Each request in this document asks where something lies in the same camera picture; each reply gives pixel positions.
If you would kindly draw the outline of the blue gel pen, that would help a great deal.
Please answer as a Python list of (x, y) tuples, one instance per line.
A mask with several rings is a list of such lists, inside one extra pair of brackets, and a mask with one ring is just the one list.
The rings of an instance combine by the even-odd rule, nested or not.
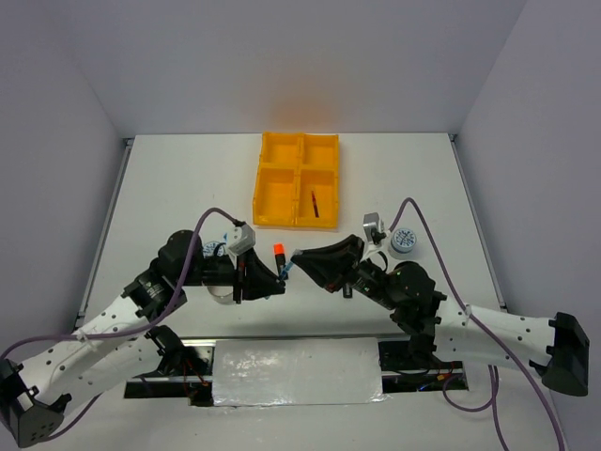
[(287, 261), (286, 264), (284, 264), (280, 268), (278, 279), (282, 282), (287, 281), (289, 278), (289, 273), (290, 273), (291, 269), (293, 268), (293, 266), (294, 266), (294, 263), (292, 261)]

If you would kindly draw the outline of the orange cap black highlighter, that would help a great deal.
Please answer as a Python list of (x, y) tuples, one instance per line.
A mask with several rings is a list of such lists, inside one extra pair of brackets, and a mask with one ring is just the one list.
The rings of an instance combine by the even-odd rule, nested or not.
[(279, 276), (280, 268), (286, 264), (285, 247), (281, 243), (273, 245), (273, 254), (276, 263), (276, 269)]

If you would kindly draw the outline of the red pen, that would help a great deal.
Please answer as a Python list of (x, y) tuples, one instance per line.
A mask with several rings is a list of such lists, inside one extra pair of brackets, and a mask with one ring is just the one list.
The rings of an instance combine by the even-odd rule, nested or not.
[(312, 200), (313, 212), (314, 212), (315, 218), (317, 219), (317, 218), (319, 218), (319, 210), (318, 210), (318, 205), (316, 202), (316, 193), (313, 190), (311, 191), (311, 200)]

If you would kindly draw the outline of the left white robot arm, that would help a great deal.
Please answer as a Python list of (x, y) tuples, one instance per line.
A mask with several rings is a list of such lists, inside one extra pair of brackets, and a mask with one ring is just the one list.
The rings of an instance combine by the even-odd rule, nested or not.
[(174, 233), (96, 317), (72, 334), (48, 337), (47, 350), (20, 363), (2, 357), (1, 420), (16, 444), (28, 448), (60, 436), (70, 413), (89, 409), (127, 379), (186, 367), (190, 351), (163, 323), (187, 302), (186, 287), (232, 288), (235, 303), (284, 293), (284, 281), (241, 230), (235, 226), (233, 241), (209, 257), (197, 232)]

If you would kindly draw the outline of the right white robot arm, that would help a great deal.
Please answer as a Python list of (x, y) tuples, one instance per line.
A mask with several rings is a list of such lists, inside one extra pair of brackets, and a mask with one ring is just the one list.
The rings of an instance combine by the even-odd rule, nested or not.
[(328, 292), (350, 287), (389, 310), (393, 323), (408, 335), (408, 357), (418, 367), (434, 362), (495, 365), (524, 370), (564, 395), (589, 393), (590, 340), (570, 314), (533, 318), (462, 304), (456, 296), (438, 291), (414, 261), (385, 271), (355, 235), (334, 245), (299, 250), (291, 261)]

